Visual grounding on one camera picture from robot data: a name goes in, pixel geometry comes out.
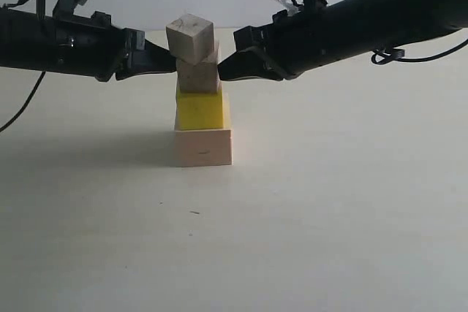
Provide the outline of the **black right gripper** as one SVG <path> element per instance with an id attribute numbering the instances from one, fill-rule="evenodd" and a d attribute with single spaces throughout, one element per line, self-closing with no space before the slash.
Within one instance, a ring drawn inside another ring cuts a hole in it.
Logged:
<path id="1" fill-rule="evenodd" d="M 218 64 L 221 81 L 294 80 L 351 56 L 348 12 L 276 15 L 271 23 L 235 31 L 235 52 Z"/>

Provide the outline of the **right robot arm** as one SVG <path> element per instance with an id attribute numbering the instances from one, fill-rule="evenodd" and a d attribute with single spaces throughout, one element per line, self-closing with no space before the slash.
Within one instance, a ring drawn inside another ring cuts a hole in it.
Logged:
<path id="1" fill-rule="evenodd" d="M 466 27 L 467 0 L 290 0 L 271 23 L 235 31 L 218 72 L 223 81 L 282 81 L 368 52 L 376 64 L 403 61 L 404 45 Z"/>

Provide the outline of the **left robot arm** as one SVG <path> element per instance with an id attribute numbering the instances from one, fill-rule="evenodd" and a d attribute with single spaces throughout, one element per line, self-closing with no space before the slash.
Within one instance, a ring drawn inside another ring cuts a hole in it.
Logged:
<path id="1" fill-rule="evenodd" d="M 1 10 L 1 66 L 93 77 L 99 82 L 176 70 L 170 51 L 146 39 L 144 31 L 118 28 L 111 16 L 95 12 L 38 18 Z"/>

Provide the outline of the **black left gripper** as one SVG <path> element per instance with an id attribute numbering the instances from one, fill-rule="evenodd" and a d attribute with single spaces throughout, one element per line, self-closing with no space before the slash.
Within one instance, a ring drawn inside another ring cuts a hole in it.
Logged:
<path id="1" fill-rule="evenodd" d="M 144 50 L 147 61 L 125 61 Z M 1 66 L 94 77 L 107 82 L 176 71 L 168 49 L 146 40 L 143 31 L 117 28 L 110 16 L 39 19 L 30 12 L 1 11 Z"/>

